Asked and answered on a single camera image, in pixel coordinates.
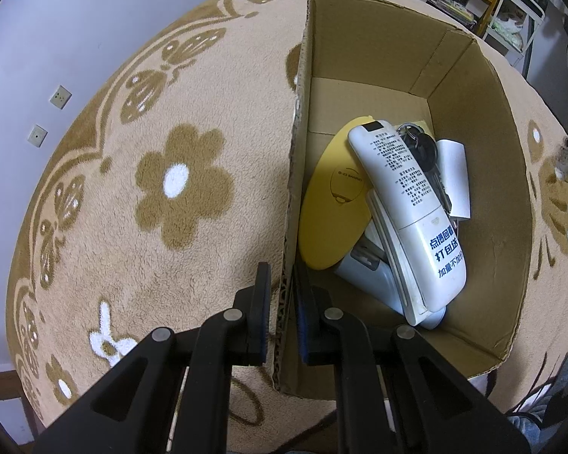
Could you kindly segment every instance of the metal screw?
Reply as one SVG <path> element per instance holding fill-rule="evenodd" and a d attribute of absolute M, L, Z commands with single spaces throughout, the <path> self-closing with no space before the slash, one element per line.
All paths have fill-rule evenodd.
<path fill-rule="evenodd" d="M 226 321 L 237 321 L 241 319 L 242 316 L 243 314 L 240 309 L 227 309 L 227 311 L 223 312 L 223 317 Z"/>
<path fill-rule="evenodd" d="M 324 311 L 324 317 L 331 321 L 338 321 L 342 317 L 342 311 L 339 308 L 328 308 Z"/>
<path fill-rule="evenodd" d="M 416 334 L 416 331 L 412 326 L 406 325 L 398 327 L 396 332 L 401 339 L 412 339 Z"/>
<path fill-rule="evenodd" d="M 151 333 L 151 337 L 154 341 L 166 341 L 170 338 L 171 332 L 167 327 L 159 327 L 158 329 L 154 329 Z"/>

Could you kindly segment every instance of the wall socket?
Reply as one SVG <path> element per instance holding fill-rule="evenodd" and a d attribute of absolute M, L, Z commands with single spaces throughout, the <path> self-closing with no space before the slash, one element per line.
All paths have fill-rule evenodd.
<path fill-rule="evenodd" d="M 27 141 L 30 142 L 33 146 L 40 147 L 44 138 L 47 137 L 47 131 L 44 128 L 41 128 L 38 125 L 34 126 L 34 129 L 31 130 L 30 135 L 27 137 Z"/>
<path fill-rule="evenodd" d="M 59 85 L 59 88 L 51 97 L 51 104 L 57 106 L 59 109 L 63 109 L 70 97 L 71 92 L 62 85 Z"/>

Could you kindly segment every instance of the wall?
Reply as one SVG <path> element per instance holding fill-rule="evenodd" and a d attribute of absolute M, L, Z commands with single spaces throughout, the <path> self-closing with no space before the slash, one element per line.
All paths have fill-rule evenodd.
<path fill-rule="evenodd" d="M 162 28 L 203 0 L 0 2 L 0 370 L 6 282 L 19 228 L 40 175 L 68 126 L 109 76 Z M 59 84 L 72 97 L 49 103 Z M 48 131 L 27 142 L 34 124 Z"/>
<path fill-rule="evenodd" d="M 527 23 L 524 25 L 523 36 L 526 42 Z M 487 42 L 499 49 L 493 38 L 489 37 Z M 563 14 L 549 3 L 545 21 L 534 37 L 527 81 L 536 89 L 568 132 L 567 46 L 568 36 L 563 29 Z M 516 63 L 518 57 L 519 54 L 515 51 L 509 51 L 507 54 L 507 60 L 521 72 L 524 59 Z"/>

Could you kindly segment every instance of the cardboard package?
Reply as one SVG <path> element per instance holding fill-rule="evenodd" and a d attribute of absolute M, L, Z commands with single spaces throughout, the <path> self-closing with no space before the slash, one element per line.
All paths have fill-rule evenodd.
<path fill-rule="evenodd" d="M 467 377 L 501 365 L 518 330 L 528 278 L 536 280 L 528 274 L 533 214 L 512 109 L 478 41 L 381 0 L 309 0 L 298 83 L 276 386 L 301 397 L 334 397 L 331 369 L 306 367 L 298 358 L 289 284 L 303 190 L 333 136 L 362 115 L 392 124 L 424 120 L 437 139 L 464 144 L 472 219 L 461 224 L 459 241 L 467 283 L 443 323 L 420 332 Z M 538 257 L 542 264 L 542 249 Z M 366 324 L 404 322 L 329 270 L 311 278 L 330 292 L 333 305 Z"/>

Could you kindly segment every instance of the white remote control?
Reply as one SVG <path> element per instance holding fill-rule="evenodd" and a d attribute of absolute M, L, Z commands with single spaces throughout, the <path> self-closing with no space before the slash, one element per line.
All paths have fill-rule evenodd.
<path fill-rule="evenodd" d="M 426 310 L 439 311 L 458 295 L 467 279 L 464 256 L 445 210 L 390 123 L 380 120 L 356 126 L 347 138 L 386 212 L 373 212 L 373 218 L 386 216 L 391 221 L 389 226 L 401 245 L 391 249 L 403 250 Z M 374 210 L 376 204 L 369 206 Z M 386 224 L 379 225 L 387 230 Z M 396 258 L 390 256 L 392 263 Z M 417 297 L 407 288 L 410 295 L 400 295 L 402 302 Z"/>

